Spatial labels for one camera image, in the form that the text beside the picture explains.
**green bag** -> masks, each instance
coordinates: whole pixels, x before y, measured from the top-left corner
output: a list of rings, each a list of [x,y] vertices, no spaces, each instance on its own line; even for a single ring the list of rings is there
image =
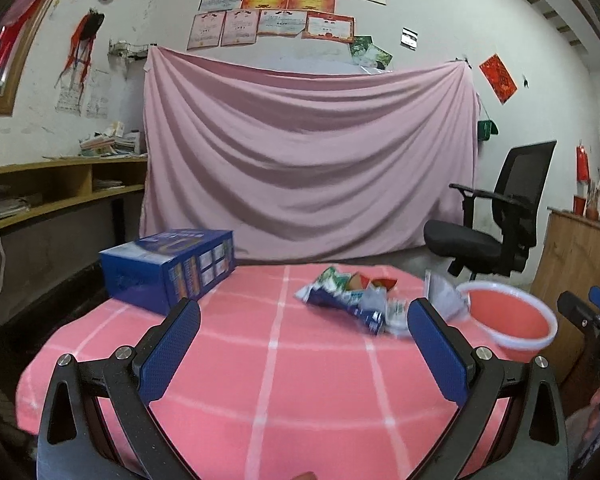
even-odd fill
[[[491,120],[478,121],[478,140],[489,140],[492,135],[498,134],[496,123]]]

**window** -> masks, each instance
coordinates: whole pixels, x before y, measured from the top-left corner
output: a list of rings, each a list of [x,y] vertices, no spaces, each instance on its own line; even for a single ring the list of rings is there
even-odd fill
[[[17,38],[8,58],[0,60],[0,116],[13,114],[13,105],[16,92],[20,84],[20,76],[33,39],[40,28],[47,9],[53,0],[40,0],[38,8],[26,21]]]

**wooden window frame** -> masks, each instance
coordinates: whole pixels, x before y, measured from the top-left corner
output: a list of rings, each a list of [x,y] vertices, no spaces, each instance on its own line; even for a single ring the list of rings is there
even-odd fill
[[[27,22],[27,25],[23,28],[18,47],[13,54],[13,59],[11,59],[11,65],[4,84],[4,89],[0,95],[0,117],[11,117],[13,115],[13,107],[16,101],[18,86],[20,86],[24,64],[29,55],[33,40],[38,33],[38,29],[40,28],[42,20],[51,6],[51,3],[53,3],[53,0],[42,0],[38,10],[36,10],[31,19]]]

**pink tablecloth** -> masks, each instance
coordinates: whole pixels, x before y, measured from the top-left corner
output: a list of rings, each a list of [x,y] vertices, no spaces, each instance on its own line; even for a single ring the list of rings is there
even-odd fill
[[[293,297],[324,268],[238,267],[200,301],[202,328],[151,407],[202,478],[288,480],[311,470],[320,480],[404,479],[453,415],[413,342],[368,336],[347,314]],[[397,278],[398,297],[422,294],[421,280],[393,267],[340,268]],[[103,358],[160,321],[109,300],[62,327],[20,379],[19,425],[37,433],[60,354]],[[472,320],[458,327],[474,346],[501,353]],[[102,403],[131,462],[110,403]],[[503,412],[499,405],[469,468],[484,459]]]

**table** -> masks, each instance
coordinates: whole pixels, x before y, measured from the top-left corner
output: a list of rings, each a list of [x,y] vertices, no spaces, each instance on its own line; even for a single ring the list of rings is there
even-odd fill
[[[549,208],[549,222],[531,293],[557,313],[557,300],[570,290],[588,301],[589,289],[600,287],[600,222]],[[554,342],[542,355],[554,367],[565,415],[589,402],[600,384],[584,351],[584,336],[561,314]]]

